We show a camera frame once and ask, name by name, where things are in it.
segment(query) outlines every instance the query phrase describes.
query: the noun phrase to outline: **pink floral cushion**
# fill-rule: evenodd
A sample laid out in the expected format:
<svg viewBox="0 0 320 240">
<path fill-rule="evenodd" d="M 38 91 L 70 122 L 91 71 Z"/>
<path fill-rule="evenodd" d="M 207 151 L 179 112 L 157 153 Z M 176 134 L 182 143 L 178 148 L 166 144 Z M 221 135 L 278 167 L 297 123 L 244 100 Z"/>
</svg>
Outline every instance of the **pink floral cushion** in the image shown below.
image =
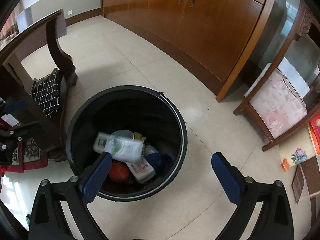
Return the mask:
<svg viewBox="0 0 320 240">
<path fill-rule="evenodd" d="M 305 103 L 277 68 L 250 100 L 250 104 L 274 138 L 307 115 Z"/>
</svg>

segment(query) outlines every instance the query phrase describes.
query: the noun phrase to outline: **plastic container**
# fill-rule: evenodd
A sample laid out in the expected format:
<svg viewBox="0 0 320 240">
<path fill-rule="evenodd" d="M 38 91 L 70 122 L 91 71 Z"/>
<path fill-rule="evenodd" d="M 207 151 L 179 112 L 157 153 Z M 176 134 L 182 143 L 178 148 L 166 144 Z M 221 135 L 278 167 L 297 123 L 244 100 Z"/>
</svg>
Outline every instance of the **plastic container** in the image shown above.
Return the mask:
<svg viewBox="0 0 320 240">
<path fill-rule="evenodd" d="M 172 162 L 144 184 L 116 184 L 106 178 L 98 196 L 113 201 L 135 201 L 165 188 L 179 172 L 187 150 L 187 130 L 174 104 L 163 93 L 139 86 L 118 86 L 87 100 L 68 128 L 66 152 L 72 171 L 79 175 L 99 156 L 92 145 L 98 132 L 141 133 L 159 152 L 170 152 Z"/>
<path fill-rule="evenodd" d="M 139 164 L 144 151 L 144 143 L 141 140 L 98 132 L 92 146 L 97 153 L 108 152 L 114 160 L 124 163 Z"/>
<path fill-rule="evenodd" d="M 112 135 L 122 136 L 122 137 L 126 137 L 126 138 L 131 138 L 132 140 L 134 139 L 133 132 L 131 132 L 131 131 L 129 131 L 129 130 L 119 130 L 119 131 L 115 131 L 115 132 L 112 133 Z"/>
</svg>

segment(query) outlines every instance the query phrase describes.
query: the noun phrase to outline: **tomato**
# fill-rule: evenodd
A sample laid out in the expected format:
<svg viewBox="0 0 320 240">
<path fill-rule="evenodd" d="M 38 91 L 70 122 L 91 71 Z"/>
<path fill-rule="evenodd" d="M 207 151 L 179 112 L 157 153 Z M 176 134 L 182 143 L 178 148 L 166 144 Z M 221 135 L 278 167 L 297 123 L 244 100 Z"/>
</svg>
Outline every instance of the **tomato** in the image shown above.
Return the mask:
<svg viewBox="0 0 320 240">
<path fill-rule="evenodd" d="M 112 167 L 109 172 L 110 179 L 115 183 L 123 183 L 129 181 L 129 168 L 125 163 L 112 160 Z"/>
</svg>

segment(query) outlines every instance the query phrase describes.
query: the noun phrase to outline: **black trash can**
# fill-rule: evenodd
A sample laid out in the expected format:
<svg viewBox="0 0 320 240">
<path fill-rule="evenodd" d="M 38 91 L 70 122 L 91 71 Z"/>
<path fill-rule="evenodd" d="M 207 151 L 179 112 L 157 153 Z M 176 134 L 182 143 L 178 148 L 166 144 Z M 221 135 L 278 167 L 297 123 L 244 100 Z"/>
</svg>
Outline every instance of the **black trash can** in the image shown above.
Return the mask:
<svg viewBox="0 0 320 240">
<path fill-rule="evenodd" d="M 187 151 L 187 129 L 174 104 L 163 93 L 140 86 L 118 86 L 87 100 L 68 128 L 66 152 L 72 171 L 79 175 L 99 156 L 92 146 L 98 132 L 139 132 L 172 162 L 144 184 L 116 184 L 106 178 L 98 196 L 113 201 L 135 201 L 165 188 L 179 172 Z"/>
</svg>

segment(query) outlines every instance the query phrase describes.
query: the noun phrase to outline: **trash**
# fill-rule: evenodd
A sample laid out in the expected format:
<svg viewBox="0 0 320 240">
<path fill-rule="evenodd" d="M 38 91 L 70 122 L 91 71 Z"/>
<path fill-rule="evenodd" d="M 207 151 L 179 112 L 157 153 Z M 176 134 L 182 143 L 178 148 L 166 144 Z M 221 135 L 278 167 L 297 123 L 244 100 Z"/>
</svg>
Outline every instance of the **trash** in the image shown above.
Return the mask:
<svg viewBox="0 0 320 240">
<path fill-rule="evenodd" d="M 152 154 L 152 153 L 157 153 L 157 149 L 154 148 L 153 146 L 151 145 L 147 145 L 145 148 L 144 148 L 144 156 L 147 156 L 149 154 Z"/>
<path fill-rule="evenodd" d="M 151 145 L 147 145 L 144 148 L 144 157 L 158 175 L 161 175 L 166 170 L 166 167 L 172 166 L 172 158 L 168 154 L 159 153 Z"/>
<path fill-rule="evenodd" d="M 118 130 L 118 131 L 113 132 L 111 135 L 122 136 L 125 138 L 129 138 L 131 140 L 135 139 L 133 132 L 131 132 L 129 130 Z"/>
<path fill-rule="evenodd" d="M 133 135 L 135 140 L 140 140 L 143 142 L 146 140 L 146 137 L 143 137 L 141 133 L 134 132 Z"/>
<path fill-rule="evenodd" d="M 119 161 L 112 160 L 111 170 L 109 171 L 110 179 L 115 183 L 129 183 L 129 169 Z"/>
<path fill-rule="evenodd" d="M 140 140 L 99 132 L 93 149 L 97 153 L 109 152 L 113 159 L 121 162 L 139 164 L 144 143 Z"/>
<path fill-rule="evenodd" d="M 126 163 L 130 171 L 134 175 L 135 179 L 143 184 L 153 176 L 156 172 L 153 167 L 148 163 L 148 161 L 143 157 L 139 164 Z"/>
</svg>

